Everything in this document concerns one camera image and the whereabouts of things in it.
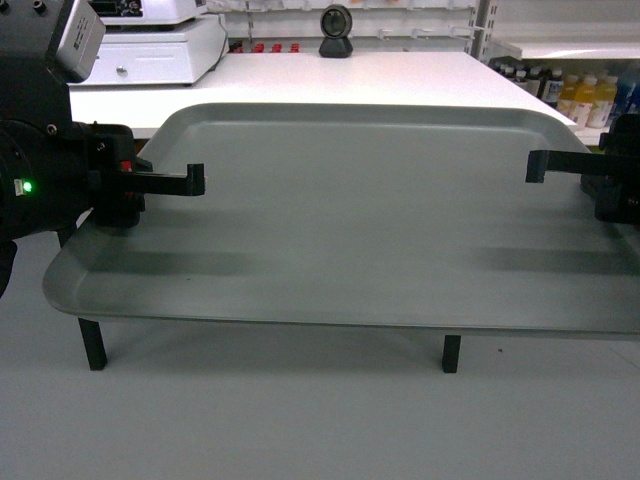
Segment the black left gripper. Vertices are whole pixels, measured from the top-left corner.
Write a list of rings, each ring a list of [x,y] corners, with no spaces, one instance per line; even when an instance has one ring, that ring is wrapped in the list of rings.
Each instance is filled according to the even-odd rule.
[[[203,164],[187,164],[183,176],[152,170],[126,126],[76,123],[64,137],[3,120],[1,241],[64,228],[92,206],[97,225],[133,228],[146,208],[143,194],[205,194]]]

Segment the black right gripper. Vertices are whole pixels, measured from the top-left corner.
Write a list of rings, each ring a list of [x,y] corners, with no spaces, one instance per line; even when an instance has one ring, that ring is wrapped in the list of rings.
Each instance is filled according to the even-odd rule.
[[[639,223],[639,115],[623,114],[602,133],[604,154],[533,150],[529,152],[526,183],[543,183],[548,171],[581,174],[581,189],[594,200],[601,222]]]

